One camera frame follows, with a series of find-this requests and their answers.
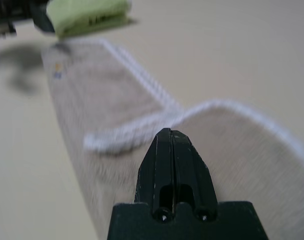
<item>black plastic part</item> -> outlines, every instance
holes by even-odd
[[[8,25],[9,30],[0,35],[12,34],[16,30],[13,23],[33,19],[35,26],[47,33],[54,33],[54,28],[46,14],[48,0],[0,0],[0,26]]]
[[[35,26],[45,33],[54,33],[54,27],[46,14],[46,5],[30,3],[31,15]]]
[[[217,202],[189,138],[160,131],[138,171],[135,203],[114,206],[108,240],[267,240],[253,205]]]

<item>beige table surface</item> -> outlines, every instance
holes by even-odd
[[[254,106],[304,143],[304,0],[137,0],[136,23],[100,33],[180,103]],[[0,40],[0,240],[96,239],[28,22]]]

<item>folded towel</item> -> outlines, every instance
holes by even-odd
[[[67,37],[124,25],[130,7],[128,0],[52,0],[47,15],[56,35]]]

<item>fabric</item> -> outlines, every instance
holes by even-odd
[[[58,122],[99,239],[107,237],[113,204],[132,200],[132,176],[145,151],[135,157],[137,163],[132,162],[132,154],[121,160],[114,156],[98,159],[83,149],[84,136],[176,109],[170,104],[174,101],[157,90],[157,83],[118,51],[106,41],[71,40],[42,53]],[[155,90],[159,97],[151,94]],[[113,173],[117,168],[125,171]]]
[[[56,35],[67,37],[124,25],[130,6],[127,0],[52,0],[47,15]]]
[[[84,149],[84,136],[108,129],[121,136],[117,129],[157,114],[184,115],[172,128],[189,136],[208,166],[218,201],[252,202],[271,240],[304,239],[304,151],[296,141],[236,103],[205,103],[182,113],[120,48],[114,48],[120,55],[107,48],[61,44],[43,54],[58,122],[99,239],[107,238],[113,205],[133,201],[151,141],[111,154]]]

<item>screw hole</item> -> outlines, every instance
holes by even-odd
[[[173,219],[173,214],[167,208],[161,207],[155,212],[154,218],[160,223],[165,224]]]
[[[196,217],[202,222],[212,222],[216,219],[216,214],[206,208],[196,210]]]

